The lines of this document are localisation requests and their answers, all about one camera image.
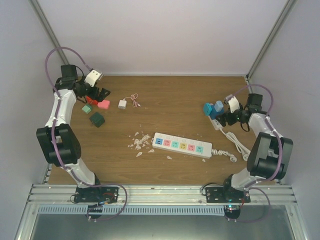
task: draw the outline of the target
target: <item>wooden tabletop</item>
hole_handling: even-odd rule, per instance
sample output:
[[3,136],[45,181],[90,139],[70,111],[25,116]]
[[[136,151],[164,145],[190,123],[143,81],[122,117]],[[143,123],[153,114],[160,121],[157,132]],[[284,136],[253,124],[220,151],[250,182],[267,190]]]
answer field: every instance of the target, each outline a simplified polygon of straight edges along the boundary
[[[230,174],[241,171],[246,162],[235,145],[216,131],[203,113],[204,103],[215,103],[245,86],[243,77],[203,76],[106,76],[98,87],[111,91],[107,110],[94,106],[85,114],[83,103],[74,105],[71,128],[78,138],[82,159],[102,183],[193,185],[216,182],[221,184]],[[119,109],[119,100],[138,93],[141,107],[133,108],[127,99],[126,109]],[[245,105],[248,91],[237,98]],[[97,128],[89,117],[99,112],[105,123]],[[231,131],[248,148],[255,141],[252,131],[244,132],[240,124],[224,128]],[[142,134],[151,137],[155,132],[181,136],[212,143],[214,149],[226,150],[237,157],[233,163],[227,156],[202,158],[154,149],[151,145],[135,150],[128,147]],[[53,167],[50,184],[74,184],[74,180],[61,168]]]

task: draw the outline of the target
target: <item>pink block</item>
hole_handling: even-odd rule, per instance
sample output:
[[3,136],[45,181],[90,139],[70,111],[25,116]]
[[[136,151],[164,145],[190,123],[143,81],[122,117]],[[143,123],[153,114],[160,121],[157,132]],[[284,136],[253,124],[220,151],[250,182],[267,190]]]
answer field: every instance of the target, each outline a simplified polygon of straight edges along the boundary
[[110,101],[108,100],[103,100],[101,102],[98,102],[98,108],[100,109],[108,109],[110,105]]

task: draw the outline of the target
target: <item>white charger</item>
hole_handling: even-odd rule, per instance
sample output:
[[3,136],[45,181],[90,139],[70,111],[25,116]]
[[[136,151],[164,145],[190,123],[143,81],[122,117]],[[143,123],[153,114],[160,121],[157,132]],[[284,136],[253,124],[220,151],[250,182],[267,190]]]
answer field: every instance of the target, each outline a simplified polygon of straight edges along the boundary
[[126,100],[120,100],[118,104],[118,108],[120,109],[126,109],[127,101]]

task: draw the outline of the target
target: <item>power strip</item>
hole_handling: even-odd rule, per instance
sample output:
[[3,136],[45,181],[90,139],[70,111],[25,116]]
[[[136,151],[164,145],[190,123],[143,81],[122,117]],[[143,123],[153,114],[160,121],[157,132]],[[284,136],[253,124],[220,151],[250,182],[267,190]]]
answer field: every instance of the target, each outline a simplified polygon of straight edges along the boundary
[[212,143],[210,142],[171,136],[159,132],[154,134],[152,146],[156,149],[187,154],[205,159],[209,159],[212,156]]

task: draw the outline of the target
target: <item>ventilation grille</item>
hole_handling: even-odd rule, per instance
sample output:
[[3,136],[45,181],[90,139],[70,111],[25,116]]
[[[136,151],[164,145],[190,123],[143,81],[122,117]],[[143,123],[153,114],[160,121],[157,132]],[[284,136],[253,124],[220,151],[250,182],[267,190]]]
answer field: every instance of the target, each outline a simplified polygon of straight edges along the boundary
[[[122,206],[103,206],[102,213],[113,215],[119,212]],[[86,214],[86,205],[42,205],[39,214]],[[223,206],[126,206],[122,215],[216,215],[224,216]]]

